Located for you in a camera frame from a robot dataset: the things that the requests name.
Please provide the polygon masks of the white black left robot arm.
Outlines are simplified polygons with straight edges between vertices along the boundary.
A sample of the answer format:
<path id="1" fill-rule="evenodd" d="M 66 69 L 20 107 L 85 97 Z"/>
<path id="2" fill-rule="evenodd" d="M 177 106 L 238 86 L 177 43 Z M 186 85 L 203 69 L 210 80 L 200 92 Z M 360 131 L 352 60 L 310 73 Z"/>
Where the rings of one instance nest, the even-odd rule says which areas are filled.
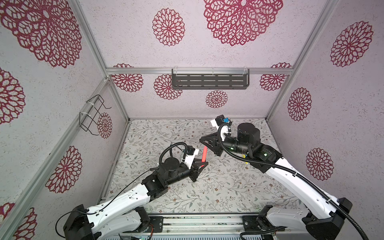
<path id="1" fill-rule="evenodd" d="M 199 159 L 181 163 L 176 158 L 167 158 L 126 193 L 89 208 L 75 207 L 63 226 L 65 239 L 104 240 L 122 232 L 143 232 L 151 220 L 144 205 L 164 195 L 171 184 L 185 178 L 196 182 L 208 164 Z"/>

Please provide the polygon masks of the pink highlighter pen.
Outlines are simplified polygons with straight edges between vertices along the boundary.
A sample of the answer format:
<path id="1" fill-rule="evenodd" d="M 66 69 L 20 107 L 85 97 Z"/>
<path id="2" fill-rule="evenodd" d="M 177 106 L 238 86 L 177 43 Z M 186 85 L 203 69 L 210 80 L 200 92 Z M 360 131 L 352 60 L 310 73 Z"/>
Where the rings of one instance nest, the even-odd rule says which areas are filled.
<path id="1" fill-rule="evenodd" d="M 201 168 L 206 165 L 207 153 L 208 153 L 208 147 L 204 146 L 202 160 L 201 160 L 201 162 L 204 163 L 204 164 L 201 166 Z"/>

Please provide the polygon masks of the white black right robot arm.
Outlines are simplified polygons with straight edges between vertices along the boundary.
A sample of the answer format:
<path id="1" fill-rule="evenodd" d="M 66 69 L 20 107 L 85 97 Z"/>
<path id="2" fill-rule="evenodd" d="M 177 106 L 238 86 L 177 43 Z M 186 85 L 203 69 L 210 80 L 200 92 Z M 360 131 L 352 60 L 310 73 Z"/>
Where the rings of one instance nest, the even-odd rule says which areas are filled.
<path id="1" fill-rule="evenodd" d="M 295 211 L 265 206 L 245 235 L 268 235 L 286 228 L 307 231 L 316 240 L 334 240 L 345 220 L 354 223 L 349 215 L 352 203 L 346 198 L 336 198 L 312 183 L 298 172 L 281 153 L 261 142 L 260 130 L 251 123 L 238 126 L 237 136 L 231 136 L 231 122 L 213 122 L 215 133 L 200 138 L 200 143 L 220 156 L 226 152 L 242 162 L 279 181 L 306 206 Z"/>

